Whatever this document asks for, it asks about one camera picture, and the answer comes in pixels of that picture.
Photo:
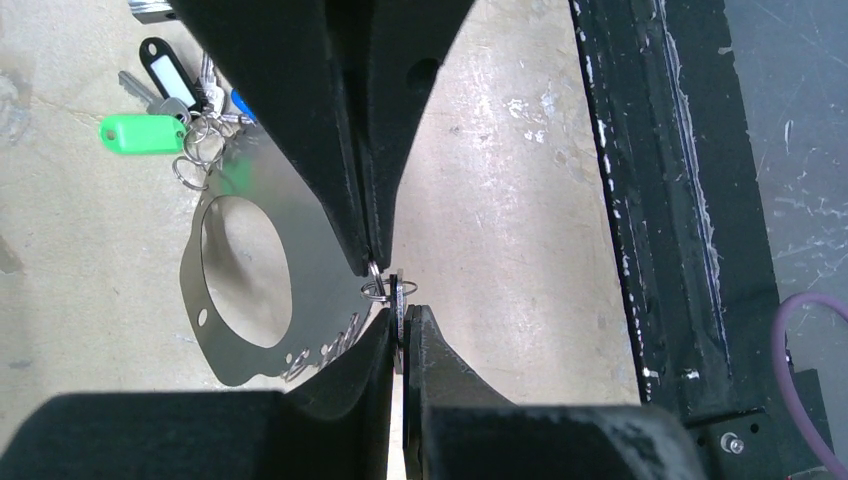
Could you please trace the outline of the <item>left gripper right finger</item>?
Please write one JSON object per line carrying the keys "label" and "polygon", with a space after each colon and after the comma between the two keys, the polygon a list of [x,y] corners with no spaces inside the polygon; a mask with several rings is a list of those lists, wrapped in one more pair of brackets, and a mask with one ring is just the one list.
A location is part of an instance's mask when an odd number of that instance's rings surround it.
{"label": "left gripper right finger", "polygon": [[662,409],[518,405],[447,343],[432,310],[403,320],[409,479],[702,479],[694,444]]}

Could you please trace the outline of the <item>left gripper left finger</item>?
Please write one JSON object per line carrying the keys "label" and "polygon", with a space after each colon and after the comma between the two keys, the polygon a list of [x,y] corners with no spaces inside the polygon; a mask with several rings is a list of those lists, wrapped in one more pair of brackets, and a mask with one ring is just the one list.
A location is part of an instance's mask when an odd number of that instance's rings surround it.
{"label": "left gripper left finger", "polygon": [[395,322],[380,312],[290,392],[56,396],[20,426],[5,479],[382,479]]}

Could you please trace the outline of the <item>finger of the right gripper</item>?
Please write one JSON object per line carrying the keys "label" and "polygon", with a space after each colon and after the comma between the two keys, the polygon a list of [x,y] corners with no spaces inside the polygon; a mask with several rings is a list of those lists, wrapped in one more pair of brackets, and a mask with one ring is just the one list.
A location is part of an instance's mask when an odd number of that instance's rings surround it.
{"label": "finger of the right gripper", "polygon": [[353,269],[389,266],[400,180],[470,1],[334,1],[334,112],[346,199],[331,222]]}
{"label": "finger of the right gripper", "polygon": [[342,70],[324,1],[174,1],[319,200],[357,276],[370,253]]}

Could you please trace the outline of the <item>blue key tag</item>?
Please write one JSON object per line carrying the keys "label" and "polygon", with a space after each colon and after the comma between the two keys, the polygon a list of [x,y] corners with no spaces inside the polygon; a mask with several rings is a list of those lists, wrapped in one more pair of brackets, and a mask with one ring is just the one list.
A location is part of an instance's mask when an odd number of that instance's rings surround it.
{"label": "blue key tag", "polygon": [[238,125],[256,124],[256,116],[249,109],[246,102],[242,99],[240,94],[235,89],[232,89],[230,91],[230,103],[238,110],[238,113],[223,114],[221,118],[224,121],[235,123]]}

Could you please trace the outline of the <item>black key tag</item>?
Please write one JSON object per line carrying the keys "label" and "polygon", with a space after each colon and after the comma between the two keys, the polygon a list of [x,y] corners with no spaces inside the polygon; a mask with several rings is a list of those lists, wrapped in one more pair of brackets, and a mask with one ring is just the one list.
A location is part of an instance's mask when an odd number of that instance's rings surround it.
{"label": "black key tag", "polygon": [[167,41],[160,37],[145,38],[139,46],[139,59],[165,99],[176,98],[189,111],[201,111],[202,96]]}

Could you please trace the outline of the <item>silver key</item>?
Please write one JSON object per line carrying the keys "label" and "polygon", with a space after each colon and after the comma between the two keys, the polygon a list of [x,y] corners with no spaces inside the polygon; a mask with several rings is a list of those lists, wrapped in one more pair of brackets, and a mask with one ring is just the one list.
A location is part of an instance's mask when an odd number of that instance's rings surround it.
{"label": "silver key", "polygon": [[139,99],[151,115],[175,117],[183,125],[188,125],[191,114],[187,106],[176,97],[161,98],[143,85],[132,73],[121,70],[117,74],[118,84],[131,96]]}

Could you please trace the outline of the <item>green key tag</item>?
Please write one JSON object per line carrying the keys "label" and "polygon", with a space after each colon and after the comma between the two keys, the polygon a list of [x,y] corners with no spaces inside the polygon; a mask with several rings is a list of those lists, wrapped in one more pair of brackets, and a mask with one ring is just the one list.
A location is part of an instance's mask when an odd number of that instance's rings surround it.
{"label": "green key tag", "polygon": [[170,115],[110,115],[99,126],[101,143],[123,155],[174,154],[182,149],[185,125]]}

